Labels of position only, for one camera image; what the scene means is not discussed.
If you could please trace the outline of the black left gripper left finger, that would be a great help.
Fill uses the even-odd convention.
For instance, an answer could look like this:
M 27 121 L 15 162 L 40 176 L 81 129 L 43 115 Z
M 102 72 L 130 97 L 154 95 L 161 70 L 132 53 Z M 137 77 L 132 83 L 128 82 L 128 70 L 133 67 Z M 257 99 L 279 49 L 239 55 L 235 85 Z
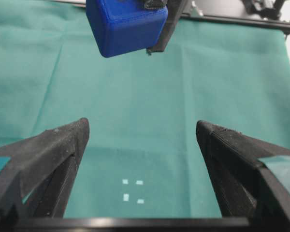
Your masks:
M 89 121 L 0 147 L 0 231 L 25 218 L 61 218 L 89 140 Z

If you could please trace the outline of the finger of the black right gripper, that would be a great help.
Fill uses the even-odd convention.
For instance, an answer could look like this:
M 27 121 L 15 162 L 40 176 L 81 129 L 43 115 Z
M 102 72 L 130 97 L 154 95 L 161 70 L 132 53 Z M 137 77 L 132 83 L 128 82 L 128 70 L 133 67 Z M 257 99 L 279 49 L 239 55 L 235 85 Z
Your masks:
M 152 53 L 164 52 L 168 45 L 175 27 L 188 4 L 188 0 L 169 0 L 166 8 L 168 10 L 168 17 L 164 24 L 164 27 L 160 33 L 157 43 L 146 49 L 148 55 Z
M 147 10 L 159 10 L 164 8 L 168 0 L 143 0 L 144 8 Z

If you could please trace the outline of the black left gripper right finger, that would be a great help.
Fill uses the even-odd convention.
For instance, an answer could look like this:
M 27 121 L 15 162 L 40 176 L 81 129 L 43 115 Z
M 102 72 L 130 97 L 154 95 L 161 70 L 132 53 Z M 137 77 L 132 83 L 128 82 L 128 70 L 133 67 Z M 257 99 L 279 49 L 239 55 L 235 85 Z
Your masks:
M 221 219 L 219 232 L 290 232 L 290 149 L 204 120 L 196 140 Z

